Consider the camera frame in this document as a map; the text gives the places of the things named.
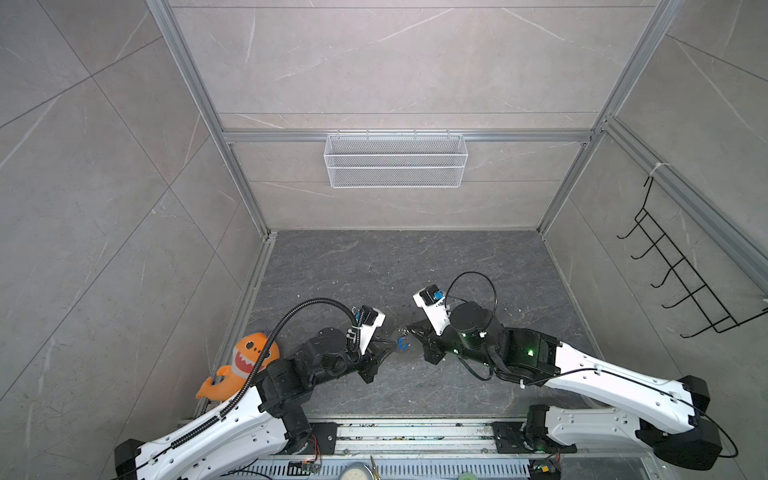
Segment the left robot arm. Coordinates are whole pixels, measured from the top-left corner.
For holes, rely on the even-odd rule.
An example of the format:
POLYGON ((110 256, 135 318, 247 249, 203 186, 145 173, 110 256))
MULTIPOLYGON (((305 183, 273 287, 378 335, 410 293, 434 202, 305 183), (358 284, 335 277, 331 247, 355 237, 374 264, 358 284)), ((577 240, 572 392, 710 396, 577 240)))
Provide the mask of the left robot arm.
POLYGON ((324 328, 257 373, 240 400, 229 399, 156 440, 129 439, 114 452, 118 479, 212 479, 250 460, 305 447, 312 427, 302 409, 320 384, 357 373, 367 383, 395 350, 375 337, 364 352, 346 333, 324 328))

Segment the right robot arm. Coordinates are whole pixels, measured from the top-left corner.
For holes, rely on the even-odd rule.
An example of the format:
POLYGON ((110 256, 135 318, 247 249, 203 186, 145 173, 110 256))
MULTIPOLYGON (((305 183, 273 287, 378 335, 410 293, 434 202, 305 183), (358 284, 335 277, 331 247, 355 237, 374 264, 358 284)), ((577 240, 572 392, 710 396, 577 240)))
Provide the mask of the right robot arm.
POLYGON ((512 435, 528 452, 638 448, 694 471, 711 469, 722 453, 720 430, 706 414, 710 396, 701 378, 668 380, 616 366, 551 335, 506 327, 476 302, 448 307, 438 290, 417 293, 414 302, 426 317, 408 330, 422 344, 427 362, 438 364, 453 354, 465 368, 487 367, 485 381, 562 390, 600 402, 588 409, 531 406, 512 435))

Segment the orange plush shark toy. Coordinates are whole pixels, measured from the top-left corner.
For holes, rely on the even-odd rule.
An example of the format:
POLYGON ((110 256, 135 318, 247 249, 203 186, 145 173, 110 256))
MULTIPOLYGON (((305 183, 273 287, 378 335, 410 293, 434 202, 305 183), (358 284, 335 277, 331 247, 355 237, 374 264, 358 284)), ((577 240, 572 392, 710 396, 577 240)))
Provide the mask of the orange plush shark toy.
POLYGON ((223 402, 234 396, 253 371, 267 340, 268 336, 262 332, 243 337, 233 347, 230 363, 220 367, 202 383, 196 398, 223 402))

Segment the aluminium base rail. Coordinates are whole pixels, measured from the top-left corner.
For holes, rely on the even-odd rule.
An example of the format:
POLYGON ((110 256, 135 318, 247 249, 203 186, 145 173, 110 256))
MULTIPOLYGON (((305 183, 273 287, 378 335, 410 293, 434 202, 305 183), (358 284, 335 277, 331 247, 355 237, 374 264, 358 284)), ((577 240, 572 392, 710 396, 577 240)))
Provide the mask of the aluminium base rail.
POLYGON ((640 450, 560 447, 531 452, 518 419, 334 419, 305 446, 278 448, 274 421, 216 451, 179 449, 138 460, 140 479, 670 479, 640 450))

